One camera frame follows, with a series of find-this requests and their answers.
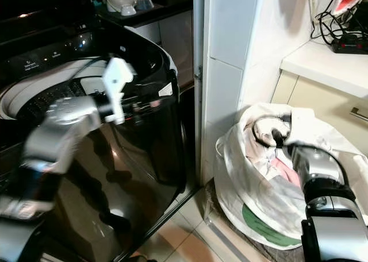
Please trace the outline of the black top-load washing machine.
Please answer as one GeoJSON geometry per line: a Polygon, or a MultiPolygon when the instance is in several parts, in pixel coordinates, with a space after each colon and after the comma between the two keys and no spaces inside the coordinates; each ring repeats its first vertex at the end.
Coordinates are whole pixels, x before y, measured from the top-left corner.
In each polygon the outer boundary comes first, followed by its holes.
{"type": "MultiPolygon", "coordinates": [[[[176,65],[136,29],[100,17],[92,0],[0,1],[2,91],[84,57],[122,58],[132,68],[133,80],[122,89],[125,121],[106,122],[82,139],[55,207],[36,230],[40,259],[124,260],[186,186],[176,65]]],[[[48,107],[30,122],[1,119],[3,181],[18,167],[26,139],[48,107]]]]}

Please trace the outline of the pink garment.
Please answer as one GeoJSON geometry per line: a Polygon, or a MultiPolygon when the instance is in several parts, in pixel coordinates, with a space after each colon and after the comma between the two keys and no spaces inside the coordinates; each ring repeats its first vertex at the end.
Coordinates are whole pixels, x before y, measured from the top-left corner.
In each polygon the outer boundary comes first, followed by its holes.
{"type": "Polygon", "coordinates": [[[292,161],[285,156],[279,154],[274,155],[269,159],[269,168],[274,177],[282,177],[294,186],[301,186],[300,176],[294,170],[292,161]]]}

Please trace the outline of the white laundry bag green patch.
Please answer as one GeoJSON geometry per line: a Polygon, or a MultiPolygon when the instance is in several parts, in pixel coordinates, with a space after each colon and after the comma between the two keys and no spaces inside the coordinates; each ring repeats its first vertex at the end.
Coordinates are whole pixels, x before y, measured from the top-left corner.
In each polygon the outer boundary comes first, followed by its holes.
{"type": "MultiPolygon", "coordinates": [[[[291,130],[290,105],[250,105],[221,138],[216,152],[223,169],[214,175],[216,196],[224,215],[249,239],[279,251],[301,246],[305,200],[301,187],[274,177],[269,159],[283,150],[274,148],[268,128],[291,130]]],[[[368,156],[362,154],[329,123],[324,134],[331,154],[345,166],[350,188],[368,223],[368,156]]]]}

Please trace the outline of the beige cabinet white counter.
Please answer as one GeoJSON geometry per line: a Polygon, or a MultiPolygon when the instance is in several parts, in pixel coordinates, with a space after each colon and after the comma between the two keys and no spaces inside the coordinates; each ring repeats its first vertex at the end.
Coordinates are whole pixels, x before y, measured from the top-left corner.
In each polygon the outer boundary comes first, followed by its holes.
{"type": "Polygon", "coordinates": [[[271,102],[306,107],[355,145],[368,140],[368,123],[350,115],[368,108],[368,55],[337,54],[308,41],[286,55],[271,102]]]}

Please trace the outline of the white washer drum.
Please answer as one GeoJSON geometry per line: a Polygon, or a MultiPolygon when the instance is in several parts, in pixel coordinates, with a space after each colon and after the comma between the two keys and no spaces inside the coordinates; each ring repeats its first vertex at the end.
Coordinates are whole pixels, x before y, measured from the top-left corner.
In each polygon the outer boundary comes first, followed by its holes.
{"type": "Polygon", "coordinates": [[[102,93],[108,60],[84,57],[12,83],[1,93],[1,119],[30,122],[42,117],[56,99],[102,93]]]}

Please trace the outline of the small blue-grey bowl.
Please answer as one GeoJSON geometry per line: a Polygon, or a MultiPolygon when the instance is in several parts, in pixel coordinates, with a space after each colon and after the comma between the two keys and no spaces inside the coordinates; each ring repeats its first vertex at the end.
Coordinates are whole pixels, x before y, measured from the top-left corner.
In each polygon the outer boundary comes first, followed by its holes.
{"type": "Polygon", "coordinates": [[[137,12],[152,10],[155,8],[155,3],[152,0],[137,0],[135,8],[137,12]]]}

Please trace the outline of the grey metal door frame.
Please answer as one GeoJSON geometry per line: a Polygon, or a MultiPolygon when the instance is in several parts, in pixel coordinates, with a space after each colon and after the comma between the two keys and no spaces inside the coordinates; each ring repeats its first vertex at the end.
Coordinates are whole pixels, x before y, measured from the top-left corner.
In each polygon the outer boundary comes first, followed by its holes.
{"type": "Polygon", "coordinates": [[[204,152],[204,38],[205,38],[205,1],[193,0],[192,7],[192,58],[194,75],[194,108],[195,108],[195,180],[199,186],[208,181],[205,169],[204,152]]]}

